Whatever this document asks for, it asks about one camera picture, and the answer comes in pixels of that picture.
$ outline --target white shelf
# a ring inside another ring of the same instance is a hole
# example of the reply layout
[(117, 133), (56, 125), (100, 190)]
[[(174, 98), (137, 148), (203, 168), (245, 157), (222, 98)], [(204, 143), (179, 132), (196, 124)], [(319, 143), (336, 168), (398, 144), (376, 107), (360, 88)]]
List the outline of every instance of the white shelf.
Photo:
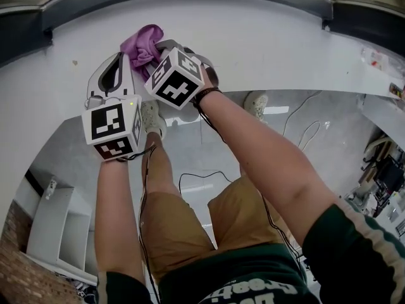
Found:
[(84, 271), (95, 276), (98, 275), (96, 251), (94, 249), (94, 231), (89, 231), (89, 236), (87, 237), (87, 250)]
[(27, 256), (48, 270), (90, 285), (97, 284), (91, 207), (74, 188), (42, 197), (32, 224)]
[(84, 270), (90, 216), (68, 212), (63, 229), (59, 259)]

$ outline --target khaki shorts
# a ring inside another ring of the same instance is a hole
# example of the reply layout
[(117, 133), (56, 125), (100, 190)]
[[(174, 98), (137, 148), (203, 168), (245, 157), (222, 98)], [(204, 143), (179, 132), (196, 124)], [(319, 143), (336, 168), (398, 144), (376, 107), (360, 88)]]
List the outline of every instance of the khaki shorts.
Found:
[[(267, 206), (275, 225), (289, 237), (283, 219), (269, 202)], [(194, 210), (182, 198), (167, 193), (147, 195), (141, 229), (156, 282), (174, 269), (224, 251), (283, 243), (279, 232), (269, 224), (260, 194), (246, 176), (225, 188), (208, 203), (208, 208), (217, 250)]]

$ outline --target shoe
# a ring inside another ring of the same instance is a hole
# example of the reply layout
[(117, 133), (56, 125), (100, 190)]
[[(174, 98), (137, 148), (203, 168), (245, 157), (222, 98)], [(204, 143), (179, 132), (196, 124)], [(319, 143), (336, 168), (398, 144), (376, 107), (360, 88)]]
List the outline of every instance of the shoe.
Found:
[(268, 96), (266, 91), (251, 91), (246, 96), (243, 102), (243, 108), (253, 116), (255, 116), (260, 122), (266, 123), (264, 112), (267, 106)]
[(159, 116), (159, 104), (156, 100), (142, 102), (140, 107), (142, 115), (142, 124), (146, 134), (155, 132), (163, 140), (167, 133), (166, 121)]

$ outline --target black cable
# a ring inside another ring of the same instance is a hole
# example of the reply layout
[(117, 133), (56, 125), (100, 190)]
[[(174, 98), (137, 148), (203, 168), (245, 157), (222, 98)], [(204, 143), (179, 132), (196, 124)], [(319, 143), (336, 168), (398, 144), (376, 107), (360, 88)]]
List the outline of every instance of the black cable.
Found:
[(225, 142), (225, 140), (223, 139), (223, 137), (221, 136), (221, 134), (218, 132), (218, 130), (215, 128), (215, 126), (211, 123), (211, 121), (209, 120), (209, 118), (207, 117), (207, 115), (205, 115), (205, 113), (203, 112), (203, 110), (201, 109), (199, 104), (194, 103), (193, 104), (194, 107), (197, 109), (198, 114), (201, 116), (201, 118), (208, 124), (208, 126), (210, 126), (215, 132), (218, 133), (218, 135), (221, 137), (222, 142)]
[(183, 177), (184, 175), (192, 175), (192, 176), (194, 176), (194, 177), (199, 177), (199, 178), (208, 178), (208, 177), (211, 177), (211, 176), (214, 175), (214, 174), (222, 174), (223, 177), (224, 177), (227, 181), (233, 182), (233, 181), (230, 181), (230, 180), (227, 178), (227, 176), (226, 176), (222, 171), (216, 171), (216, 172), (213, 172), (212, 174), (209, 174), (209, 175), (181, 174), (181, 176), (180, 176), (180, 178), (179, 178), (179, 180), (178, 180), (178, 191), (180, 191), (180, 194), (182, 193), (181, 183), (182, 183), (182, 177)]
[(160, 297), (159, 297), (158, 292), (156, 291), (154, 281), (153, 281), (153, 278), (152, 278), (151, 268), (149, 266), (149, 257), (147, 255), (146, 246), (145, 246), (145, 243), (144, 243), (144, 239), (142, 237), (142, 227), (140, 226), (141, 225), (141, 220), (142, 220), (142, 214), (143, 214), (143, 211), (144, 211), (144, 208), (145, 208), (145, 205), (146, 205), (146, 198), (147, 198), (146, 181), (147, 181), (147, 175), (149, 173), (149, 160), (151, 159), (152, 154), (153, 154), (155, 149), (156, 149), (156, 146), (152, 145), (150, 148), (148, 148), (148, 149), (146, 149), (144, 151), (144, 154), (145, 154), (146, 152), (151, 150), (151, 152), (150, 152), (150, 154), (149, 154), (149, 156), (147, 158), (147, 161), (146, 161), (145, 179), (144, 179), (144, 194), (142, 196), (142, 201), (140, 203), (140, 210), (139, 210), (139, 243), (140, 243), (140, 246), (142, 248), (142, 252), (144, 253), (144, 258), (145, 258), (145, 262), (146, 262), (146, 269), (147, 269), (147, 272), (149, 274), (149, 280), (151, 282), (154, 295), (156, 297), (156, 300), (160, 304)]
[(281, 230), (281, 228), (279, 228), (277, 225), (275, 225), (275, 223), (273, 222), (273, 219), (272, 219), (272, 217), (271, 217), (271, 215), (270, 215), (270, 211), (269, 211), (269, 209), (268, 209), (268, 207), (267, 207), (265, 198), (263, 197), (263, 195), (262, 195), (261, 193), (260, 193), (260, 196), (261, 196), (261, 199), (263, 200), (263, 204), (264, 204), (265, 209), (266, 209), (267, 218), (268, 218), (268, 222), (269, 222), (270, 226), (271, 226), (272, 228), (276, 229), (276, 230), (280, 233), (280, 235), (281, 235), (281, 237), (282, 237), (282, 239), (283, 239), (283, 241), (284, 241), (286, 247), (288, 247), (288, 249), (293, 253), (293, 255), (294, 255), (294, 257), (295, 257), (296, 264), (297, 264), (298, 269), (299, 269), (299, 271), (300, 271), (300, 273), (301, 273), (301, 277), (302, 277), (303, 279), (305, 279), (305, 278), (304, 278), (304, 272), (302, 271), (302, 267), (301, 267), (301, 264), (300, 264), (300, 262), (299, 262), (300, 254), (299, 254), (298, 251), (292, 246), (292, 244), (290, 243), (288, 237), (285, 235), (284, 231)]
[(122, 158), (117, 158), (116, 160), (117, 160), (118, 162), (132, 161), (132, 160), (134, 160), (134, 159), (140, 157), (141, 155), (145, 155), (145, 154), (148, 153), (149, 151), (152, 151), (154, 148), (155, 148), (155, 145), (152, 145), (150, 148), (147, 148), (147, 149), (145, 149), (144, 151), (142, 151), (142, 152), (140, 152), (140, 153), (131, 155), (131, 156), (128, 157), (128, 158), (125, 156), (125, 157), (122, 157)]

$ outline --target purple cloth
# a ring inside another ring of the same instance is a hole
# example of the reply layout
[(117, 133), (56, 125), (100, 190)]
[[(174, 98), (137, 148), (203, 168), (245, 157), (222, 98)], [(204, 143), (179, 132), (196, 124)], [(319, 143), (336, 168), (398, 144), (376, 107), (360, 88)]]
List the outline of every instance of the purple cloth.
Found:
[(160, 62), (160, 53), (154, 45), (163, 37), (163, 30), (157, 25), (146, 25), (129, 37), (120, 46), (121, 52), (129, 56), (131, 68), (140, 73), (145, 82), (150, 77), (146, 65), (155, 59)]

